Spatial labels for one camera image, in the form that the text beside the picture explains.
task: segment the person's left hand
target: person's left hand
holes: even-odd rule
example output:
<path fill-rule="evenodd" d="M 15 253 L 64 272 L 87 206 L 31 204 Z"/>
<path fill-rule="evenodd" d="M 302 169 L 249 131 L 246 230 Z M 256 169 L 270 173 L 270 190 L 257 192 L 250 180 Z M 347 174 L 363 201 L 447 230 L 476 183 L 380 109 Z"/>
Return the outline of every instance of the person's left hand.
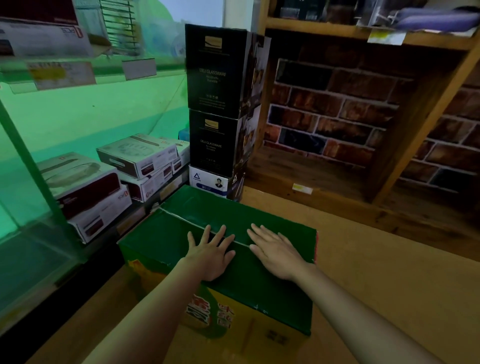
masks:
<path fill-rule="evenodd" d="M 202 270 L 202 280 L 206 281 L 211 281 L 220 277 L 235 256 L 234 250 L 230 250 L 225 254 L 225 251 L 235 238 L 235 235 L 226 237 L 222 243 L 218 245 L 225 234 L 227 227 L 222 225 L 212 241 L 208 242 L 210 229 L 210 225 L 205 227 L 204 234 L 198 245 L 195 243 L 192 232 L 188 232 L 187 237 L 189 248 L 188 253 L 185 256 L 185 259 L 191 259 L 192 262 L 200 265 L 200 269 Z"/>

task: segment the brick wall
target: brick wall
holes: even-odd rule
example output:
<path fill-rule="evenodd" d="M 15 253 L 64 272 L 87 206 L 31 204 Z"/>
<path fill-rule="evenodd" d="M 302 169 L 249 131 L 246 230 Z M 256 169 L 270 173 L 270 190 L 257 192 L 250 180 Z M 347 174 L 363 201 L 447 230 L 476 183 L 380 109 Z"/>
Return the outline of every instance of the brick wall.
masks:
<path fill-rule="evenodd" d="M 294 57 L 279 60 L 264 145 L 365 168 L 418 76 L 461 54 L 316 37 Z M 401 178 L 459 192 L 479 167 L 480 66 Z"/>

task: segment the gold logo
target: gold logo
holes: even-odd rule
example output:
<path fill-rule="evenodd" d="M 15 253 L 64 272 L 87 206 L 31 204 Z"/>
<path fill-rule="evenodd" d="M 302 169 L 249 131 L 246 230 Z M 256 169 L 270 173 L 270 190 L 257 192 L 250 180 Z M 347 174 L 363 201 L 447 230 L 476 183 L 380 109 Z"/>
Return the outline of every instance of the gold logo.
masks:
<path fill-rule="evenodd" d="M 205 47 L 222 49 L 222 38 L 205 36 Z"/>
<path fill-rule="evenodd" d="M 218 122 L 217 121 L 212 121 L 212 120 L 205 119 L 205 126 L 208 127 L 208 128 L 218 130 Z"/>

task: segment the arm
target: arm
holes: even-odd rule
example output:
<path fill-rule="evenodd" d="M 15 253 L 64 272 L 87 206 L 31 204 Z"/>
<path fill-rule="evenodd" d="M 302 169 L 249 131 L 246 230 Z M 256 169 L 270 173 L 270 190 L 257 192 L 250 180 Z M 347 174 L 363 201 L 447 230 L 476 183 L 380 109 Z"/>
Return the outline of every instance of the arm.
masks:
<path fill-rule="evenodd" d="M 251 251 L 281 279 L 295 282 L 318 306 L 360 364 L 439 364 L 440 359 L 305 262 L 282 234 L 252 224 Z"/>
<path fill-rule="evenodd" d="M 161 363 L 180 319 L 202 280 L 214 280 L 225 271 L 235 251 L 225 254 L 235 238 L 222 226 L 209 243 L 210 225 L 196 246 L 188 233 L 189 250 L 165 279 L 103 339 L 84 364 Z"/>

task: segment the table surface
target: table surface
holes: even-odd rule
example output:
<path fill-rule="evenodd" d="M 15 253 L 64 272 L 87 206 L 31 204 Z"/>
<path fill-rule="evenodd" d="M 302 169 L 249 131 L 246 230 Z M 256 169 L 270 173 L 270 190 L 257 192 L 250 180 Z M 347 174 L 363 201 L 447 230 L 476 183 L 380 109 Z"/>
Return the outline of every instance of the table surface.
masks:
<path fill-rule="evenodd" d="M 242 203 L 317 229 L 317 263 L 333 280 L 446 363 L 478 362 L 480 263 L 248 187 Z M 120 269 L 27 364 L 81 363 L 137 304 L 134 279 Z M 165 363 L 204 361 L 205 340 L 180 326 Z M 245 363 L 227 355 L 221 362 Z M 314 307 L 296 362 L 356 360 Z"/>

